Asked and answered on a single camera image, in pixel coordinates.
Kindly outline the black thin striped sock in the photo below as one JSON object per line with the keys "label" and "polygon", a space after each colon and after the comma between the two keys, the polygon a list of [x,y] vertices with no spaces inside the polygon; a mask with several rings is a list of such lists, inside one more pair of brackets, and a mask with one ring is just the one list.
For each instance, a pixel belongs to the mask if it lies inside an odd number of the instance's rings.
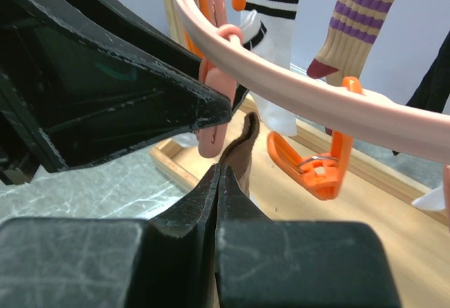
{"label": "black thin striped sock", "polygon": [[243,103],[243,101],[245,100],[245,97],[248,94],[248,91],[249,90],[247,88],[245,88],[243,85],[241,85],[241,84],[237,85],[235,98],[234,98],[234,101],[233,101],[233,105],[231,107],[232,113],[235,113],[235,111],[237,111],[237,109]]}

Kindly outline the pink round clip hanger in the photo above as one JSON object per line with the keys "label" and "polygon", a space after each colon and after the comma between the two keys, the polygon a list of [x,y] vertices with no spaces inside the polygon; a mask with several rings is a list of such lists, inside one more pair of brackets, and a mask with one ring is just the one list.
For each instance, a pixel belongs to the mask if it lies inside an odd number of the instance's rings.
{"label": "pink round clip hanger", "polygon": [[228,76],[275,104],[333,130],[427,160],[449,163],[449,116],[410,108],[365,89],[334,87],[281,68],[225,39],[195,0],[174,0],[188,35]]}

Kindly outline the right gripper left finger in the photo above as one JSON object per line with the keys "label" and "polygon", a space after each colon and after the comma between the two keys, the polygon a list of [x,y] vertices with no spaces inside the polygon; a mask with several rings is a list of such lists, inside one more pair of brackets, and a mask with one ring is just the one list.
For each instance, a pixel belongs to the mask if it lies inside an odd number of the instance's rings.
{"label": "right gripper left finger", "polygon": [[214,307],[220,167],[152,219],[1,225],[2,307]]}

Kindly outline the brown sock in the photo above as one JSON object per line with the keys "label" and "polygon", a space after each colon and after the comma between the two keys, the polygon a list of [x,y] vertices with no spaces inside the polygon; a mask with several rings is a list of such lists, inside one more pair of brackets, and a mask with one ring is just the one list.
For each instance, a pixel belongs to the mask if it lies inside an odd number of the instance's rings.
{"label": "brown sock", "polygon": [[243,128],[238,138],[224,149],[220,164],[228,165],[244,194],[250,198],[250,173],[252,168],[252,150],[259,135],[260,121],[256,112],[244,117]]}

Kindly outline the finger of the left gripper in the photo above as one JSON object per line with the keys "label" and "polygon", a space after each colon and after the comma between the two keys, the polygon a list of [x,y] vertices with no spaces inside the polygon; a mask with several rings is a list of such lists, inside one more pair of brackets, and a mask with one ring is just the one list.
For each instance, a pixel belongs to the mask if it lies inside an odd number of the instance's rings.
{"label": "finger of the left gripper", "polygon": [[230,100],[199,66],[118,0],[1,0],[1,181],[229,121]]}

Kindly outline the beige purple striped sock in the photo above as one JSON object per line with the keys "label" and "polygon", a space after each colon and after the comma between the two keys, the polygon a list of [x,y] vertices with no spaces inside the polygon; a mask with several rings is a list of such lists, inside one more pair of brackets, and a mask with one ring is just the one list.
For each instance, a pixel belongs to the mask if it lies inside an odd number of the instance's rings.
{"label": "beige purple striped sock", "polygon": [[361,76],[394,0],[337,0],[326,40],[307,75],[339,86],[343,77]]}

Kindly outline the wooden hanger rack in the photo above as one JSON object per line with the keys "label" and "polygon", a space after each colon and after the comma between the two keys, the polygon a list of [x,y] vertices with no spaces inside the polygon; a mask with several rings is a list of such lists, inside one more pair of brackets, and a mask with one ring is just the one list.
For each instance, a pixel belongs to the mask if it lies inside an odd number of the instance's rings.
{"label": "wooden hanger rack", "polygon": [[[172,0],[172,12],[179,18]],[[297,123],[292,143],[301,153],[329,144],[311,120]],[[378,164],[357,150],[336,200],[320,201],[276,171],[264,144],[257,142],[259,167],[252,173],[259,204],[279,219],[329,219],[365,222],[383,242],[401,303],[405,307],[449,306],[449,232],[446,215],[427,214],[409,204],[422,191],[416,182]]]}

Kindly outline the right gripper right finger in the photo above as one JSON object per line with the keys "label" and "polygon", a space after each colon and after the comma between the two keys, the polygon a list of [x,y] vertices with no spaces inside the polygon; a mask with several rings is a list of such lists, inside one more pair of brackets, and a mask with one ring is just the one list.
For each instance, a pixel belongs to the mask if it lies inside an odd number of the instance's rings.
{"label": "right gripper right finger", "polygon": [[222,307],[399,307],[385,249],[361,222],[275,221],[222,166],[216,267]]}

